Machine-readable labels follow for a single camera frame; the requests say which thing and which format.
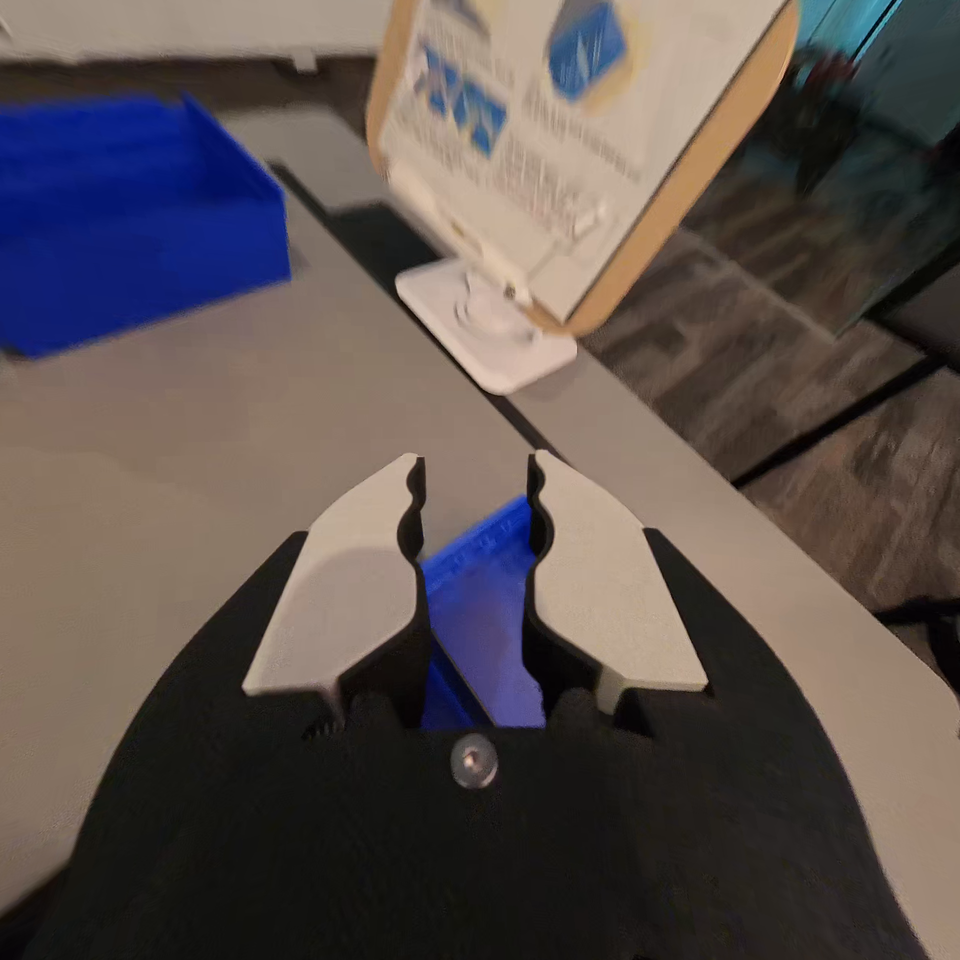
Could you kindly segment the dark glass partition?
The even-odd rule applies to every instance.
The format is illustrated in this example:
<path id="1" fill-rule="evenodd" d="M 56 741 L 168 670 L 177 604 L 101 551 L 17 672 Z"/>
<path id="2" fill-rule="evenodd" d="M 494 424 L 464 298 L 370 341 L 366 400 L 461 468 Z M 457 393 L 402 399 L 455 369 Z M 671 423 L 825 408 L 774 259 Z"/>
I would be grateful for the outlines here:
<path id="1" fill-rule="evenodd" d="M 823 2 L 804 33 L 842 58 L 829 104 L 853 129 L 808 194 L 827 220 L 790 296 L 836 336 L 958 240 L 958 2 Z"/>

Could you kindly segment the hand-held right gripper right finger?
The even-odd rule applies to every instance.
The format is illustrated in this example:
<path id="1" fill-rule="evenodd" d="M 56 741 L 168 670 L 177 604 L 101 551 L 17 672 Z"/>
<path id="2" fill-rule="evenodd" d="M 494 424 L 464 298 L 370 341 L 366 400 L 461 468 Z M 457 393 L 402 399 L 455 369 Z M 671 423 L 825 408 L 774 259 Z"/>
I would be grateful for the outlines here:
<path id="1" fill-rule="evenodd" d="M 631 690 L 703 693 L 707 673 L 644 524 L 546 450 L 527 462 L 525 669 L 546 715 L 569 690 L 613 718 Z"/>

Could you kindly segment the wood-backed printed sign on stand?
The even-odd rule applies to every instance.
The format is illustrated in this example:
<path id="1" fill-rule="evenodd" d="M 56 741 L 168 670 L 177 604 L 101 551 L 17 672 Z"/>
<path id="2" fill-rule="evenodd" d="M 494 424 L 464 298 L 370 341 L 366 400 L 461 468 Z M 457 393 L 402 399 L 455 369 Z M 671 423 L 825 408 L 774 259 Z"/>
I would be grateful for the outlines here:
<path id="1" fill-rule="evenodd" d="M 366 110 L 449 253 L 402 303 L 484 391 L 569 365 L 761 117 L 798 2 L 394 2 Z"/>

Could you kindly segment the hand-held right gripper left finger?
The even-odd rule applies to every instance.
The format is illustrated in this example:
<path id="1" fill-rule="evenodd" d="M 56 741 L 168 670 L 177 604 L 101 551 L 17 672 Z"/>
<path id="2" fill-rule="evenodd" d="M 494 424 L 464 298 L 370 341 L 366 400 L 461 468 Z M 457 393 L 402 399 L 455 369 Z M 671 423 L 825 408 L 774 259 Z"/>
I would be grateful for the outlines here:
<path id="1" fill-rule="evenodd" d="M 242 682 L 248 697 L 317 694 L 345 720 L 354 699 L 387 699 L 422 724 L 431 661 L 424 547 L 426 460 L 405 453 L 310 525 Z"/>

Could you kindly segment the blue plastic bin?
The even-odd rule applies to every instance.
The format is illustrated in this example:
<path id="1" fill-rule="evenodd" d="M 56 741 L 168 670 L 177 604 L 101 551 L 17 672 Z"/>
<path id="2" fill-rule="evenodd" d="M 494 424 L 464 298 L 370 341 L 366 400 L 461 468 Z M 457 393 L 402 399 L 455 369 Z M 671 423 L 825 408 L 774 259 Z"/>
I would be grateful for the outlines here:
<path id="1" fill-rule="evenodd" d="M 542 691 L 522 662 L 530 522 L 522 495 L 422 561 L 435 638 L 424 730 L 545 726 Z"/>
<path id="2" fill-rule="evenodd" d="M 2 108 L 2 352 L 60 354 L 291 278 L 282 187 L 196 99 Z"/>

